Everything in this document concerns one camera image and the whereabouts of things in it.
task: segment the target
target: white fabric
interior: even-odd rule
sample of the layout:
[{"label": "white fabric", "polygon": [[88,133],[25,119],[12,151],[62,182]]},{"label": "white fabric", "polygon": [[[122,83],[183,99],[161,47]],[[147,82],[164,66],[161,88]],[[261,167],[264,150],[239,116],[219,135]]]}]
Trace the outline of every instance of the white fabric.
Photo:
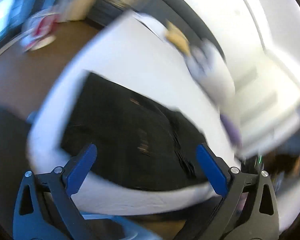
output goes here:
[{"label": "white fabric", "polygon": [[[127,12],[76,56],[51,89],[28,138],[28,156],[35,173],[51,172],[69,160],[59,145],[87,71],[170,109],[179,109],[205,134],[217,156],[230,167],[239,167],[218,112],[193,82],[181,54]],[[208,183],[170,192],[144,192],[119,187],[89,173],[72,199],[79,210],[136,215],[177,210],[213,194]]]},{"label": "white fabric", "polygon": [[142,22],[145,26],[149,28],[160,40],[164,41],[167,28],[159,22],[156,18],[148,15],[146,13],[131,13],[132,16],[139,22]]},{"label": "white fabric", "polygon": [[300,213],[300,179],[277,197],[279,231],[289,228]]},{"label": "white fabric", "polygon": [[265,155],[278,146],[285,140],[291,137],[297,130],[300,129],[300,115],[293,112],[288,118],[280,122],[280,124],[270,130],[265,136],[248,145],[236,153],[238,158],[250,158],[256,153]]},{"label": "white fabric", "polygon": [[224,105],[235,95],[234,81],[212,42],[205,39],[201,49],[186,58],[189,72],[217,106]]},{"label": "white fabric", "polygon": [[266,55],[235,85],[236,95],[222,111],[240,128],[244,148],[271,133],[300,105],[300,88]]}]

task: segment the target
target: metal screw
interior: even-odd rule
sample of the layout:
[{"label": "metal screw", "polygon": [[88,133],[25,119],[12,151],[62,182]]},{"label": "metal screw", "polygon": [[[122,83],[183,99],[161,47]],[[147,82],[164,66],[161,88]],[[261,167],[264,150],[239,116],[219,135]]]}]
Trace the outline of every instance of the metal screw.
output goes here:
[{"label": "metal screw", "polygon": [[56,167],[56,168],[54,168],[53,171],[54,171],[54,173],[58,174],[58,173],[62,172],[62,167]]},{"label": "metal screw", "polygon": [[231,172],[234,174],[238,174],[239,173],[239,169],[237,167],[232,167],[231,168]]},{"label": "metal screw", "polygon": [[268,177],[269,176],[268,172],[266,172],[266,171],[261,171],[261,175],[264,176],[264,177]]},{"label": "metal screw", "polygon": [[26,177],[30,177],[32,175],[32,172],[31,171],[27,171],[26,173],[25,173],[25,176]]}]

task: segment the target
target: blue object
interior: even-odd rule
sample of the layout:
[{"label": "blue object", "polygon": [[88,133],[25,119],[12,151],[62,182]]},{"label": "blue object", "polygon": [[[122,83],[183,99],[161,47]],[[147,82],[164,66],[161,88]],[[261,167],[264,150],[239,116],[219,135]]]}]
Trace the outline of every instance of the blue object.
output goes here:
[{"label": "blue object", "polygon": [[120,216],[113,216],[113,215],[101,215],[101,214],[90,214],[81,212],[81,215],[85,220],[89,219],[110,219],[117,224],[120,224],[123,227],[125,238],[121,240],[163,240],[157,234],[137,225],[130,220],[120,217]]},{"label": "blue object", "polygon": [[76,158],[76,164],[65,181],[68,196],[78,193],[84,179],[97,158],[97,147],[94,144],[90,144],[83,154],[74,158]]},{"label": "blue object", "polygon": [[223,171],[219,168],[208,149],[206,149],[202,144],[197,147],[196,152],[197,161],[199,162],[214,191],[225,198],[228,194],[228,185],[227,178]]}]

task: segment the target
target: dark fabric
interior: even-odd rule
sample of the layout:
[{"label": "dark fabric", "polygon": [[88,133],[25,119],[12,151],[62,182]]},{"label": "dark fabric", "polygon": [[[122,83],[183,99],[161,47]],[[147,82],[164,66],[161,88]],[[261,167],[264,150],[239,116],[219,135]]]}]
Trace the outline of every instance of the dark fabric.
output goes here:
[{"label": "dark fabric", "polygon": [[13,212],[26,160],[30,125],[0,107],[0,236],[12,237]]},{"label": "dark fabric", "polygon": [[164,191],[206,182],[195,149],[205,137],[180,112],[90,73],[61,147],[94,143],[92,171],[124,187]]},{"label": "dark fabric", "polygon": [[132,8],[151,15],[164,26],[167,26],[167,20],[172,22],[191,45],[201,47],[202,39],[207,38],[225,59],[223,50],[210,29],[184,0],[138,0]]},{"label": "dark fabric", "polygon": [[221,196],[212,197],[203,203],[190,207],[185,225],[173,240],[199,239],[199,236],[207,228],[210,218],[221,200]]}]

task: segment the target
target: purple cloth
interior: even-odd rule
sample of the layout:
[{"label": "purple cloth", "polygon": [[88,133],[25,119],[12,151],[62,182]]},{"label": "purple cloth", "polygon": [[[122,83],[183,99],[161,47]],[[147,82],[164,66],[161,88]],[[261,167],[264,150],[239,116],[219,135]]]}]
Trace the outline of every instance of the purple cloth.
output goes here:
[{"label": "purple cloth", "polygon": [[232,145],[241,147],[242,137],[239,128],[225,114],[220,114],[220,120],[229,135]]}]

